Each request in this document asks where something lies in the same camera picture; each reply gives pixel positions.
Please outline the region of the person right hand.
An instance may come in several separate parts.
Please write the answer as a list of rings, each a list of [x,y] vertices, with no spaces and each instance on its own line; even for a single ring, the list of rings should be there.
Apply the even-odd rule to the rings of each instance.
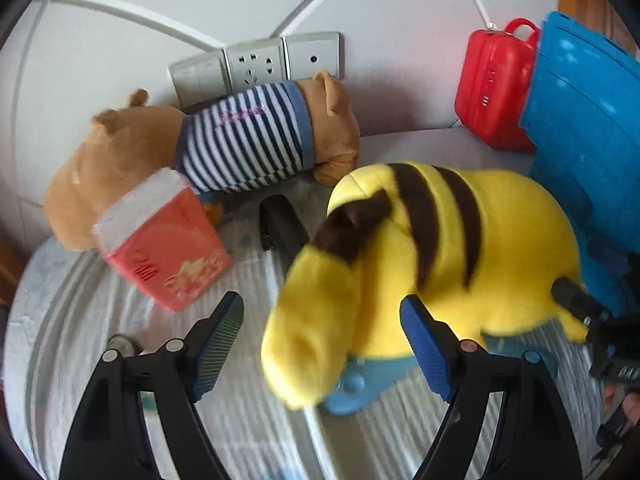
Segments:
[[[616,399],[620,396],[618,392],[623,387],[615,384],[608,384],[603,391],[603,406],[605,411],[609,411],[613,405],[617,404]],[[637,391],[629,391],[622,400],[623,411],[630,422],[634,425],[640,418],[640,396]]]

